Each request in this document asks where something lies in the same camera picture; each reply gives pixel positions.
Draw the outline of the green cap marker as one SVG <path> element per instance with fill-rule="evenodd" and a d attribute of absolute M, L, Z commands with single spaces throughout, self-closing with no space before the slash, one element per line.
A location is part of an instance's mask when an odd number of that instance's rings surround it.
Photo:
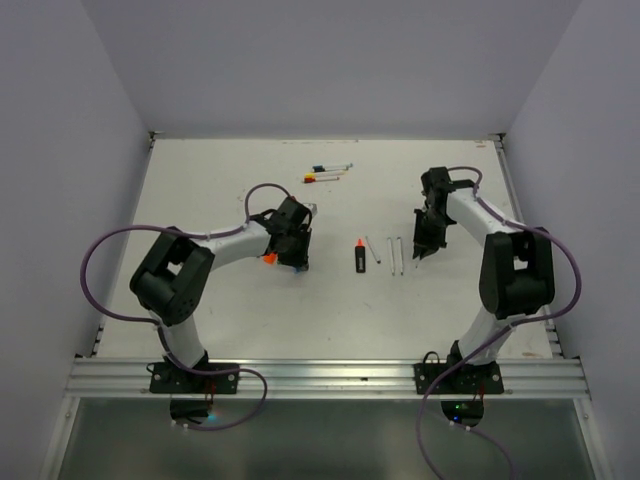
<path fill-rule="evenodd" d="M 387 237 L 386 243 L 387 243 L 387 252 L 388 252 L 388 257 L 389 257 L 390 272 L 391 272 L 392 276 L 395 276 L 395 274 L 396 274 L 396 265 L 395 265 L 393 239 L 391 237 Z"/>

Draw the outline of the white black tip marker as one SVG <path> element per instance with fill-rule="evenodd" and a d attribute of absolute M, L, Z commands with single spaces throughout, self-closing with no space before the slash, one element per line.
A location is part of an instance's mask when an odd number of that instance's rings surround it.
<path fill-rule="evenodd" d="M 373 242 L 372 242 L 372 241 L 371 241 L 371 239 L 369 238 L 369 236 L 365 236 L 365 241 L 366 241 L 367 247 L 369 248 L 369 250 L 370 250 L 370 252 L 371 252 L 371 255 L 372 255 L 372 256 L 373 256 L 373 258 L 374 258 L 374 261 L 375 261 L 377 264 L 381 264 L 381 257 L 380 257 L 380 255 L 379 255 L 379 253 L 377 252 L 377 250 L 376 250 L 376 248 L 375 248 L 375 246 L 374 246 Z"/>

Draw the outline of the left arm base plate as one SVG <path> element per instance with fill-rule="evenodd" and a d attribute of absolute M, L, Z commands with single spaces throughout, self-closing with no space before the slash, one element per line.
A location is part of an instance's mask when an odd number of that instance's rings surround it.
<path fill-rule="evenodd" d="M 234 395 L 237 393 L 239 372 L 233 363 L 202 364 L 206 371 L 218 372 L 232 369 L 224 375 L 202 375 L 180 369 L 168 360 L 146 365 L 151 375 L 149 391 L 153 394 L 211 394 Z"/>

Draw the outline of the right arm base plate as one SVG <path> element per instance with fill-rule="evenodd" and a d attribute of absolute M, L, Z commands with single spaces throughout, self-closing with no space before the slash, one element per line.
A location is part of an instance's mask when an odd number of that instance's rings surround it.
<path fill-rule="evenodd" d="M 448 368 L 443 362 L 413 365 L 416 393 L 423 395 L 433 381 Z M 486 365 L 464 365 L 447 375 L 433 390 L 435 395 L 500 395 L 505 391 L 501 370 L 496 362 Z"/>

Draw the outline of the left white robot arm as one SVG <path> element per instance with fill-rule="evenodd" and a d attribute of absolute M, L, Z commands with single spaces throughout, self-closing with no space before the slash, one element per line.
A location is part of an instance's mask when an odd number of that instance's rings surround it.
<path fill-rule="evenodd" d="M 176 228 L 158 236 L 134 272 L 130 291 L 149 312 L 172 379 L 185 392 L 201 390 L 208 379 L 207 351 L 194 320 L 209 276 L 231 263 L 274 254 L 279 264 L 296 271 L 309 269 L 313 203 L 287 196 L 276 209 L 250 215 L 230 232 L 202 239 Z"/>

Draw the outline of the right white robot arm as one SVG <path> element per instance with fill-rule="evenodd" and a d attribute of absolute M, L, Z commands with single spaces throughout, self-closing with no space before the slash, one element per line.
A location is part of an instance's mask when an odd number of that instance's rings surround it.
<path fill-rule="evenodd" d="M 518 226 L 478 195 L 471 179 L 454 180 L 447 167 L 421 176 L 424 205 L 415 210 L 413 259 L 447 245 L 446 232 L 462 226 L 482 249 L 478 281 L 481 308 L 445 359 L 415 364 L 418 393 L 471 394 L 504 391 L 498 354 L 516 322 L 555 297 L 552 246 L 546 231 Z"/>

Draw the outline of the orange highlighter cap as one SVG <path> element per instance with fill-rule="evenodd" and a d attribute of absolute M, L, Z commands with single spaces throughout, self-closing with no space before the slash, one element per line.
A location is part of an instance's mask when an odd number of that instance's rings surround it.
<path fill-rule="evenodd" d="M 277 254 L 276 253 L 267 254 L 263 257 L 263 261 L 267 264 L 273 265 L 277 262 Z"/>

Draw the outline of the red cap marker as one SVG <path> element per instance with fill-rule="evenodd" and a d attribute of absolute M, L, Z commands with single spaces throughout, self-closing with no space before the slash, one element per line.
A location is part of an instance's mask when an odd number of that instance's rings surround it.
<path fill-rule="evenodd" d="M 331 181 L 339 181 L 339 176 L 305 176 L 303 179 L 304 184 L 318 183 L 318 182 L 331 182 Z"/>

